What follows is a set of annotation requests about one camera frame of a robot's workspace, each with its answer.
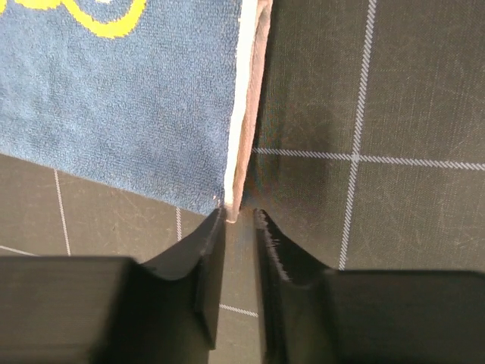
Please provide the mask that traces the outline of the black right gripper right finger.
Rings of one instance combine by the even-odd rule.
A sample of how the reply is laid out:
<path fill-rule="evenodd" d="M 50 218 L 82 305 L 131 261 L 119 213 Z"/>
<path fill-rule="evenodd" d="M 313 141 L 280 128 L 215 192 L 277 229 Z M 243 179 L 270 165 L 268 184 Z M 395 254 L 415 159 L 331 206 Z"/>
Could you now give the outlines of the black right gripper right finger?
<path fill-rule="evenodd" d="M 482 363 L 477 271 L 345 270 L 253 213 L 264 363 Z"/>

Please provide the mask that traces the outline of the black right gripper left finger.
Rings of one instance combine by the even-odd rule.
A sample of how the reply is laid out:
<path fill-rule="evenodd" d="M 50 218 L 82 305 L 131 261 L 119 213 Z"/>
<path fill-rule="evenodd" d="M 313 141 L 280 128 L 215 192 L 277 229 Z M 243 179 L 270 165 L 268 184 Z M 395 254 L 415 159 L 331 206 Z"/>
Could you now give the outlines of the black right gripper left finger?
<path fill-rule="evenodd" d="M 206 363 L 226 242 L 215 209 L 139 263 L 123 256 L 1 259 L 3 363 Z"/>

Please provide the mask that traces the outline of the yellow and blue cat towel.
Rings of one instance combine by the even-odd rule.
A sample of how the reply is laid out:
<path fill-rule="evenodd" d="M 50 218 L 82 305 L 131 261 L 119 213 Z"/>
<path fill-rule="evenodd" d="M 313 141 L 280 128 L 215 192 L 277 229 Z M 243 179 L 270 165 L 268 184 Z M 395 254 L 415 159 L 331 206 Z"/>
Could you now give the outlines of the yellow and blue cat towel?
<path fill-rule="evenodd" d="M 1 152 L 239 214 L 270 1 L 3 1 Z"/>

